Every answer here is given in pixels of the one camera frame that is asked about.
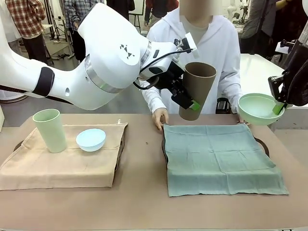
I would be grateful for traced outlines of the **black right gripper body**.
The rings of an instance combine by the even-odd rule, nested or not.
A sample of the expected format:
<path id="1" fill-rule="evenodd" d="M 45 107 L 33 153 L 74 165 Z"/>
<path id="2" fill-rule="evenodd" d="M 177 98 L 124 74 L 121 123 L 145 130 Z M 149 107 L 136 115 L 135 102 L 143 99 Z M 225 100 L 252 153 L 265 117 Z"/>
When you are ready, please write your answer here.
<path id="1" fill-rule="evenodd" d="M 269 88 L 272 96 L 280 103 L 286 103 L 288 89 L 285 86 L 284 75 L 268 78 Z"/>

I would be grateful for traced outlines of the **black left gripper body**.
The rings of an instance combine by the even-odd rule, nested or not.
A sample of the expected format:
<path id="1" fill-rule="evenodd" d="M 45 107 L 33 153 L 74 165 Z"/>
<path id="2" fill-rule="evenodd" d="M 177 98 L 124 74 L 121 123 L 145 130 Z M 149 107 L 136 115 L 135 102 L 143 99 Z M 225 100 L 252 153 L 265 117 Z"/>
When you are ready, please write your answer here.
<path id="1" fill-rule="evenodd" d="M 184 70 L 177 63 L 170 63 L 169 68 L 165 72 L 163 72 L 163 69 L 160 67 L 154 67 L 153 73 L 155 74 L 154 79 L 158 78 L 158 82 L 154 84 L 154 87 L 157 89 L 167 89 L 172 94 L 185 92 L 185 87 L 183 86 L 181 78 L 184 74 Z"/>

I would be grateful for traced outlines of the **person's right hand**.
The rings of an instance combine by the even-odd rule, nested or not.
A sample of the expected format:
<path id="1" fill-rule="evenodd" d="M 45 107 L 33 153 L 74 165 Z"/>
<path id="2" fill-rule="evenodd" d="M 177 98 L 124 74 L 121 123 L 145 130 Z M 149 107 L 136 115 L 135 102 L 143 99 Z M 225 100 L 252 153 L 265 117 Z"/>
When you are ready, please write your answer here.
<path id="1" fill-rule="evenodd" d="M 163 126 L 169 123 L 169 115 L 166 108 L 158 108 L 152 113 L 152 119 L 159 131 L 163 130 Z"/>

